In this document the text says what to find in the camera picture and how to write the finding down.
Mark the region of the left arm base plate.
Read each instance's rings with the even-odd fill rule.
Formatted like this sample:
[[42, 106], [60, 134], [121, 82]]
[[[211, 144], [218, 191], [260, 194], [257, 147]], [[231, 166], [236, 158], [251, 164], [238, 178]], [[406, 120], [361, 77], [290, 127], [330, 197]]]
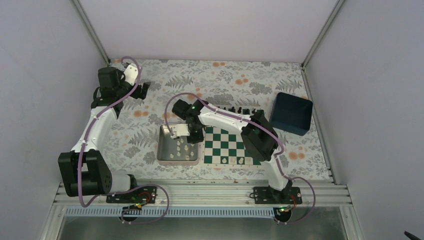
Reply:
[[156, 200], [157, 187], [145, 186], [125, 194], [108, 195], [108, 204], [145, 205], [154, 204]]

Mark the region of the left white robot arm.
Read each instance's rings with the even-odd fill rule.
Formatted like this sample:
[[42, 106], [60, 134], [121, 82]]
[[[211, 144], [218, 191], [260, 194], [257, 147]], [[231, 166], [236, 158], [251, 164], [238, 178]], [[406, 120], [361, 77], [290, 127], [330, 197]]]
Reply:
[[124, 107], [123, 97], [144, 99], [147, 89], [138, 84], [141, 68], [132, 64], [124, 71], [115, 67], [98, 70], [99, 87], [93, 93], [89, 121], [78, 142], [58, 157], [62, 182], [69, 197], [119, 192], [131, 203], [139, 197], [135, 177], [112, 173], [102, 155], [112, 126]]

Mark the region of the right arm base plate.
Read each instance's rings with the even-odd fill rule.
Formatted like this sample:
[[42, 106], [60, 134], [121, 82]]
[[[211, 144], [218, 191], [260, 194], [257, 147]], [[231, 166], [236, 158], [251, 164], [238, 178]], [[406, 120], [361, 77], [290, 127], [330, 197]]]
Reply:
[[256, 205], [300, 205], [303, 203], [299, 187], [285, 188], [282, 191], [275, 190], [270, 186], [257, 186], [249, 194]]

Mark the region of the metal tray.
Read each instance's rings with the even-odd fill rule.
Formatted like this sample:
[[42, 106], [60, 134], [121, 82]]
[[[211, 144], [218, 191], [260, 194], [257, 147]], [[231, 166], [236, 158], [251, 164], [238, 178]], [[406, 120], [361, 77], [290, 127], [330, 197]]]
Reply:
[[162, 166], [195, 166], [200, 159], [200, 145], [188, 143], [186, 136], [171, 138], [165, 124], [160, 126], [156, 159]]

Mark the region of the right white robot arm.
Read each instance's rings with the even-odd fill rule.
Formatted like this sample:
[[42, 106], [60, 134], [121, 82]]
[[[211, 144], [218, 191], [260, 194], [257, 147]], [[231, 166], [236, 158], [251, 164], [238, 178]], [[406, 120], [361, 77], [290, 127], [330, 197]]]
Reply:
[[168, 128], [171, 138], [186, 137], [190, 144], [201, 143], [205, 140], [206, 127], [219, 128], [240, 136], [242, 149], [260, 162], [268, 177], [267, 198], [278, 204], [289, 199], [293, 182], [283, 173], [278, 160], [284, 146], [263, 112], [240, 114], [218, 108], [202, 99], [192, 104], [179, 99], [171, 111], [185, 121], [185, 124]]

